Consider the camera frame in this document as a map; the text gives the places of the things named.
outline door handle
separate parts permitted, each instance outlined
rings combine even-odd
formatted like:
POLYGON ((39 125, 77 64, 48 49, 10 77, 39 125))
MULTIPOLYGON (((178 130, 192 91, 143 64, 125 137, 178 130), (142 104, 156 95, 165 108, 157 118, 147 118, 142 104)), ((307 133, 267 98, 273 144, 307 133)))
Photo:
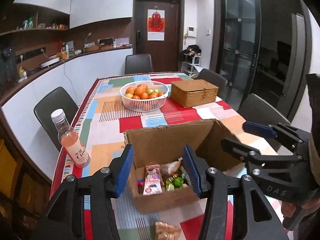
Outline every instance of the door handle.
POLYGON ((251 69, 253 70, 254 66, 256 65, 256 61, 257 61, 257 54, 253 55, 253 60, 252 60, 252 64, 251 64, 251 69))

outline black chair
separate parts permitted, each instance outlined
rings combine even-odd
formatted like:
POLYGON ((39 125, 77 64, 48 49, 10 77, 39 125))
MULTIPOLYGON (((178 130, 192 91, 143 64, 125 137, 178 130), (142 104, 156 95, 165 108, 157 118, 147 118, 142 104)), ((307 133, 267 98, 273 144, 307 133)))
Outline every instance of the black chair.
POLYGON ((136 54, 125 57, 125 75, 153 72, 151 55, 136 54))
POLYGON ((218 96, 222 95, 222 93, 227 89, 228 80, 223 76, 220 76, 218 73, 213 72, 210 69, 203 69, 200 71, 199 75, 196 79, 203 79, 212 85, 219 87, 218 96))
MULTIPOLYGON (((285 116, 256 94, 248 95, 240 106, 238 113, 249 122, 263 125, 277 125, 280 122, 290 125, 289 120, 285 116)), ((274 139, 268 139, 267 141, 275 151, 279 150, 280 143, 274 139)))
POLYGON ((71 124, 78 111, 78 106, 62 87, 58 87, 47 94, 33 109, 36 118, 59 151, 61 150, 61 144, 58 140, 57 129, 51 120, 51 113, 60 108, 63 109, 68 122, 71 124))

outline bottle on shelf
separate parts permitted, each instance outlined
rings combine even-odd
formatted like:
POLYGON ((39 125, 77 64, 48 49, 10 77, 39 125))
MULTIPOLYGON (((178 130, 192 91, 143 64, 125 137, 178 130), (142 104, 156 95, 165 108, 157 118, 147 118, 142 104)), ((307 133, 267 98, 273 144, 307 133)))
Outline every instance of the bottle on shelf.
POLYGON ((62 109, 51 114, 51 119, 58 131, 59 142, 66 148, 70 158, 76 166, 83 168, 90 162, 90 156, 84 148, 76 130, 70 126, 62 109))

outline door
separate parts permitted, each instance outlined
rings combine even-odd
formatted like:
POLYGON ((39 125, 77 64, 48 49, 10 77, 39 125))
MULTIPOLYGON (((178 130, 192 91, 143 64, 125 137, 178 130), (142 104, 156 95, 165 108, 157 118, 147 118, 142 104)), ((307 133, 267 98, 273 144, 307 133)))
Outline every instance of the door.
POLYGON ((222 99, 238 110, 248 95, 260 48, 260 0, 223 0, 224 51, 220 75, 228 80, 222 99))
POLYGON ((180 44, 178 0, 135 0, 134 28, 136 54, 150 54, 154 72, 178 71, 180 44), (163 41, 148 40, 148 10, 164 11, 163 41))
POLYGON ((251 93, 288 116, 303 74, 305 19, 299 0, 260 1, 261 45, 251 93))

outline patterned tablecloth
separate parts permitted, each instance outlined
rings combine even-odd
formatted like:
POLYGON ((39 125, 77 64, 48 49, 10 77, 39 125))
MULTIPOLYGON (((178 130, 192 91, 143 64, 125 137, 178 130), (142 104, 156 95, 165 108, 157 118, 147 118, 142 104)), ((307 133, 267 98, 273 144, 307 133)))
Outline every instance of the patterned tablecloth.
MULTIPOLYGON (((218 97, 214 103, 193 108, 182 108, 170 98, 167 98, 165 105, 161 109, 149 113, 137 113, 123 106, 119 94, 120 88, 130 82, 153 80, 167 84, 171 90, 172 81, 189 79, 191 78, 183 73, 151 73, 149 75, 97 79, 72 122, 72 126, 75 127, 82 143, 91 156, 90 164, 83 169, 76 167, 63 148, 58 159, 51 195, 69 174, 74 174, 77 178, 81 178, 94 174, 102 167, 109 166, 113 158, 122 154, 125 146, 123 133, 128 129, 214 118, 220 120, 241 142, 259 149, 262 154, 276 154, 263 138, 244 133, 242 124, 245 120, 218 97)), ((245 172, 245 169, 243 169, 235 175, 241 176, 245 172)), ((272 198, 268 198, 268 200, 282 220, 283 216, 279 201, 272 198)), ((229 196, 225 240, 231 239, 232 203, 232 196, 229 196)), ((124 193, 118 199, 112 199, 112 205, 121 240, 153 240, 156 221, 181 227, 182 233, 179 240, 197 240, 205 211, 206 199, 187 206, 142 215, 136 210, 130 189, 126 187, 124 193), (145 224, 143 231, 138 227, 140 222, 145 224), (141 235, 143 232, 147 232, 148 237, 143 237, 141 235)), ((85 196, 84 208, 86 239, 91 240, 93 237, 89 196, 85 196)))

